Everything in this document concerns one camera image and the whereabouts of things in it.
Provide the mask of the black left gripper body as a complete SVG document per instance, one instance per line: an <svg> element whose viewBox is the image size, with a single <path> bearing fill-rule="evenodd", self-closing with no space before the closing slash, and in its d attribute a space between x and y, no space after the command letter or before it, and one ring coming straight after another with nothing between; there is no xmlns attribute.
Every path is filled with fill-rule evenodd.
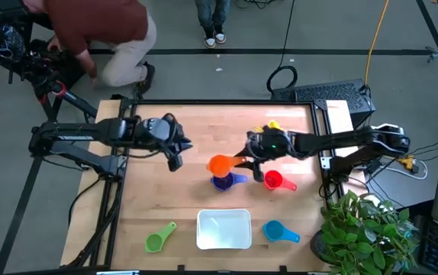
<svg viewBox="0 0 438 275"><path fill-rule="evenodd" d="M171 113L142 120L134 129L134 148L177 153L176 131L180 128L182 126Z"/></svg>

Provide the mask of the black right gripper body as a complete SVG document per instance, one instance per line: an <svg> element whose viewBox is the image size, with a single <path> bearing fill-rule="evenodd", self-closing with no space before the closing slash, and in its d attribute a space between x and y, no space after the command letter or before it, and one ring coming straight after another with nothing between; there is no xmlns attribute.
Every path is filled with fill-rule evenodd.
<svg viewBox="0 0 438 275"><path fill-rule="evenodd" d="M245 149L249 157L257 160L275 160L295 156L291 136L278 128L266 127L261 132L246 133Z"/></svg>

